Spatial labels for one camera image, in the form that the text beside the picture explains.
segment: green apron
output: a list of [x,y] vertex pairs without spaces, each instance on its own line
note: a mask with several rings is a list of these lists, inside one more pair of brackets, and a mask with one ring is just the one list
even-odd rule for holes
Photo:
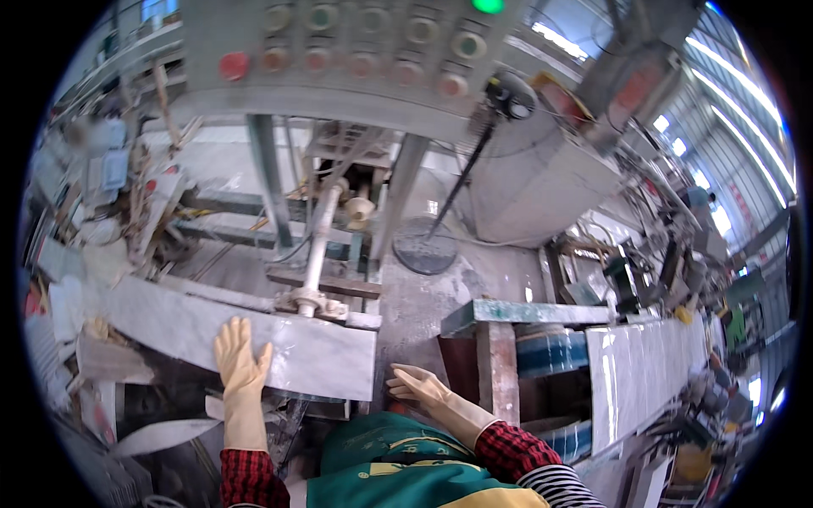
[[[408,466],[372,462],[394,454],[448,459],[429,458]],[[468,463],[474,460],[474,454],[459,441],[413,419],[389,412],[359,417],[337,427],[325,439],[321,476],[307,483],[307,506],[425,508],[490,488],[519,489]]]

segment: white pipe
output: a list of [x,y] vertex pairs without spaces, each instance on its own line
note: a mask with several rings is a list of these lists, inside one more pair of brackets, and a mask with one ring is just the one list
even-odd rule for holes
[[[322,275],[322,265],[324,264],[324,251],[328,246],[328,234],[331,225],[333,225],[333,216],[336,214],[341,191],[342,186],[336,184],[328,191],[328,196],[325,198],[324,213],[319,217],[319,222],[313,232],[303,288],[313,289],[314,291],[319,290],[319,278]],[[312,318],[315,310],[316,307],[312,303],[304,302],[299,304],[299,315]]]

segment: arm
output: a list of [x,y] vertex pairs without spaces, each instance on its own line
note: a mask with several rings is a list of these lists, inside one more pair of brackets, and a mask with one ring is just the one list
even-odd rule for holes
[[389,394],[396,399],[420,401],[485,463],[500,482],[518,484],[540,494],[552,508],[604,505],[585,487],[570,466],[544,441],[498,420],[487,410],[449,390],[432,372],[412,365],[392,364],[394,380]]
[[224,450],[220,452],[224,508],[277,508],[290,502],[285,484],[274,476],[260,405],[271,355],[269,343],[254,360],[248,319],[232,318],[215,339],[215,358],[224,386]]
[[492,423],[480,434],[474,451],[494,478],[534,490],[551,508],[604,508],[547,443],[518,427]]
[[266,508],[287,508],[288,489],[274,476],[274,466],[265,452],[247,449],[224,449],[220,484],[220,502],[224,508],[248,503]]

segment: fluorescent light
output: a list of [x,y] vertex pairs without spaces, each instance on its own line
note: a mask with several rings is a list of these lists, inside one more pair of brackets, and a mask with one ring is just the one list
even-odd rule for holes
[[652,126],[658,129],[658,132],[663,132],[669,127],[669,120],[665,116],[660,115],[653,123]]
[[779,391],[779,393],[776,394],[776,398],[773,399],[773,402],[771,402],[771,412],[774,412],[777,409],[779,409],[779,406],[781,406],[782,402],[784,401],[785,401],[785,389],[783,388]]
[[723,15],[723,13],[720,12],[720,9],[715,4],[713,4],[711,2],[706,2],[706,7],[713,10],[714,12],[716,12],[719,15]]
[[782,176],[785,177],[785,181],[788,182],[788,185],[790,185],[790,188],[793,190],[793,193],[795,194],[796,193],[796,183],[793,182],[793,177],[790,175],[790,173],[788,173],[788,168],[785,167],[785,163],[782,162],[782,158],[779,156],[779,154],[773,148],[773,145],[771,145],[771,142],[765,137],[764,134],[762,134],[762,131],[759,130],[759,127],[757,127],[757,125],[748,117],[748,115],[746,115],[746,113],[742,110],[742,108],[739,107],[728,95],[726,95],[725,92],[723,90],[721,90],[719,86],[712,83],[707,77],[705,77],[703,74],[698,72],[697,69],[692,69],[692,72],[694,73],[695,76],[698,77],[698,79],[700,81],[705,83],[706,86],[709,87],[714,93],[719,95],[720,98],[722,98],[725,101],[725,103],[728,104],[731,107],[731,109],[733,109],[734,112],[737,113],[740,116],[740,118],[742,118],[746,122],[746,124],[748,124],[748,127],[752,131],[754,131],[754,134],[756,134],[756,136],[762,142],[763,146],[765,146],[765,150],[767,150],[767,152],[771,155],[771,157],[773,158],[773,161],[776,163],[776,165],[779,167],[780,171],[782,172]]
[[706,178],[706,175],[703,174],[701,171],[692,172],[692,178],[694,178],[694,183],[698,187],[703,187],[705,190],[711,189],[711,184],[709,180]]
[[759,407],[759,398],[762,395],[762,378],[757,378],[748,383],[748,398],[754,403],[754,407]]
[[680,157],[681,155],[686,153],[686,144],[683,142],[682,139],[678,137],[672,143],[672,151],[675,152],[675,155]]
[[765,93],[753,81],[748,79],[748,76],[738,71],[728,60],[712,51],[710,47],[704,45],[700,41],[693,39],[692,37],[686,37],[686,42],[688,42],[689,45],[696,50],[703,53],[705,56],[717,62],[723,69],[730,72],[735,78],[737,78],[740,84],[746,90],[748,90],[751,95],[753,95],[754,98],[759,101],[760,104],[762,104],[768,114],[773,117],[774,120],[776,120],[776,125],[779,125],[779,127],[782,128],[782,115],[780,115],[779,110],[773,105],[773,101],[768,98],[768,96],[765,95]]
[[569,55],[575,56],[581,61],[585,61],[590,56],[586,54],[578,44],[575,42],[570,42],[568,39],[554,32],[542,23],[534,23],[531,29],[534,32],[541,33],[545,39],[553,42],[555,45],[565,50]]
[[731,229],[731,220],[728,219],[728,214],[722,206],[717,206],[717,210],[711,212],[711,218],[714,220],[714,225],[717,226],[717,231],[720,235],[724,235]]
[[717,115],[720,118],[720,120],[722,120],[722,122],[725,124],[726,127],[728,127],[728,129],[732,132],[735,138],[738,139],[739,142],[742,143],[742,145],[746,148],[748,153],[751,154],[751,157],[754,159],[754,162],[757,164],[757,166],[759,166],[759,169],[762,170],[762,173],[765,175],[765,178],[767,178],[767,182],[771,185],[771,189],[773,189],[773,193],[776,195],[776,199],[778,199],[779,202],[782,204],[782,208],[787,208],[788,203],[785,202],[785,198],[782,196],[782,193],[779,192],[779,187],[776,186],[776,180],[773,179],[773,176],[771,176],[771,173],[767,170],[765,164],[762,164],[762,159],[759,158],[759,156],[751,147],[751,145],[748,144],[748,141],[745,139],[745,137],[743,137],[742,134],[740,134],[740,131],[738,131],[737,128],[734,127],[734,124],[731,123],[731,120],[726,118],[725,115],[723,115],[719,109],[712,106],[711,110],[714,111],[715,115]]

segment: plaid sleeve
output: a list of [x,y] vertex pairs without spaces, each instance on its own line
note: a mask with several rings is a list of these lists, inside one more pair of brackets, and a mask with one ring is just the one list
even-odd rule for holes
[[562,463],[543,440],[501,420],[480,434],[474,448],[491,475],[507,484],[515,484],[538,467]]
[[265,452],[245,449],[224,449],[223,483],[220,502],[224,508],[249,503],[265,508],[288,508],[290,496],[282,480],[274,476],[274,466]]

